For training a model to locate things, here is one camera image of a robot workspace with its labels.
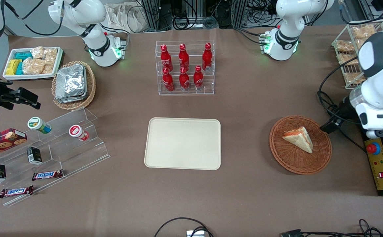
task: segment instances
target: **brown tablecloth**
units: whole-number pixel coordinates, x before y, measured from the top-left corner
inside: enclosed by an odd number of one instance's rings
[[[360,218],[383,230],[383,197],[375,195],[367,157],[339,133],[330,135],[330,163],[315,175],[286,171],[269,150],[268,135],[279,118],[300,114],[322,124],[328,120],[316,91],[338,65],[330,44],[343,27],[306,27],[298,51],[284,62],[260,54],[255,43],[233,30],[136,34],[126,59],[108,68],[92,61],[80,37],[9,37],[10,48],[59,46],[66,53],[64,62],[82,60],[92,67],[97,89],[88,109],[98,117],[96,130],[111,157],[14,206],[3,207],[0,200],[0,237],[153,236],[161,224],[179,216],[204,222],[219,237],[277,236],[296,228],[354,232]],[[215,95],[159,96],[155,42],[200,39],[216,40]],[[349,93],[343,85],[338,72],[324,90],[339,101]],[[12,87],[38,94],[42,108],[0,108],[0,131],[24,131],[32,116],[51,120],[67,112],[53,104],[49,80]],[[145,167],[153,117],[218,119],[221,167]],[[343,129],[361,142],[352,125]],[[160,235],[185,236],[195,227],[177,221]]]

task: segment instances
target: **coca-cola bottle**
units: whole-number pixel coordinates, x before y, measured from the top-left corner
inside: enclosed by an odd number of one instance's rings
[[[172,80],[171,74],[169,74],[169,70],[164,67],[162,69],[162,72],[164,73],[164,76],[162,77],[162,80],[164,81],[164,85],[168,92],[173,92],[175,90],[174,81]]]
[[[166,49],[166,45],[161,45],[161,61],[162,65],[169,69],[169,72],[172,72],[173,66],[172,66],[172,60],[171,55],[169,54],[168,50]]]
[[[193,81],[197,91],[200,91],[203,89],[203,73],[202,73],[202,68],[199,65],[196,66],[196,71],[194,72],[194,75],[193,75]]]
[[[179,45],[179,54],[178,54],[178,59],[179,59],[179,67],[185,68],[186,72],[188,72],[188,53],[185,50],[185,44]]]
[[[202,68],[203,71],[208,72],[212,69],[212,50],[211,50],[211,44],[206,43],[205,44],[205,52],[203,52],[203,63],[202,63]]]
[[[188,83],[188,75],[185,67],[181,67],[179,72],[181,73],[179,75],[179,84],[181,85],[181,90],[182,92],[188,92],[190,90],[190,84]]]

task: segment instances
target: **yellow control panel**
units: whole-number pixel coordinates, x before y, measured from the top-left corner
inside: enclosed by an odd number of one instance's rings
[[[364,142],[377,190],[383,190],[383,145],[380,139]]]

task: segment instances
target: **emergency stop button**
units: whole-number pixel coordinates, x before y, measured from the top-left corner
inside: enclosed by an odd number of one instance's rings
[[[367,145],[367,152],[373,155],[380,154],[380,145],[378,143],[371,143]]]

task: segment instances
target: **sandwich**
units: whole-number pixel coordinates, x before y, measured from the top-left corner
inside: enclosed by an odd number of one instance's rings
[[[308,153],[313,153],[312,140],[310,139],[309,133],[304,127],[285,132],[282,138],[296,145],[302,150],[307,151]]]

